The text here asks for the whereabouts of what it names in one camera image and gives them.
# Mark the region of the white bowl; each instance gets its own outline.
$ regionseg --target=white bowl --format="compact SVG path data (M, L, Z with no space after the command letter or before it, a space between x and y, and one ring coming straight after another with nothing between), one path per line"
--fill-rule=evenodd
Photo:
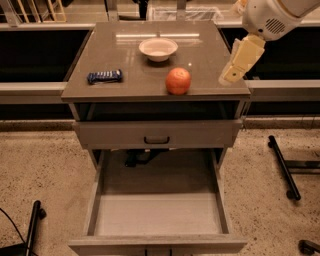
M168 38L150 38L139 45L139 50L155 62L167 60L177 49L177 43Z

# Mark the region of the white robotic arm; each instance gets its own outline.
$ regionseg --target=white robotic arm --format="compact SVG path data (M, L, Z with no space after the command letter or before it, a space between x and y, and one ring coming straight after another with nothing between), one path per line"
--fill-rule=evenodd
M265 41L278 40L299 26L320 0L238 0L237 5L243 8L242 26L249 34L235 40L219 78L223 85L240 80L264 53Z

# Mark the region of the floor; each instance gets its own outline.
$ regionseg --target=floor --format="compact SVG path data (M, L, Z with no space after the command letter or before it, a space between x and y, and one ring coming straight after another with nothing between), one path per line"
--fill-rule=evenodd
M296 256L300 239L320 242L320 176L295 175L302 199L288 200L267 146L271 134L285 158L320 160L319 120L247 120L221 168L233 231L248 241L239 256ZM39 222L35 253L75 256L68 241L82 235L96 171L71 122L0 122L0 163L0 207L22 236L34 200L47 212ZM0 227L0 247L20 243L2 214Z

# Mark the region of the open drawer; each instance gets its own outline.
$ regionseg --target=open drawer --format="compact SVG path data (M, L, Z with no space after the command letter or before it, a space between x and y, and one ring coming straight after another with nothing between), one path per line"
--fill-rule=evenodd
M233 145L241 120L77 122L87 149L224 148Z
M125 167L126 151L103 151L78 255L237 253L211 150L169 150Z

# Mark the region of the closed drawer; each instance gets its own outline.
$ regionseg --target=closed drawer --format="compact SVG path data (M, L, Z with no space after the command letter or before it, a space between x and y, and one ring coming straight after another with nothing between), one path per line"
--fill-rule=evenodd
M78 255L237 253L211 150L169 150L125 167L124 150L103 151Z
M230 147L241 127L227 121L78 122L75 130L88 149Z

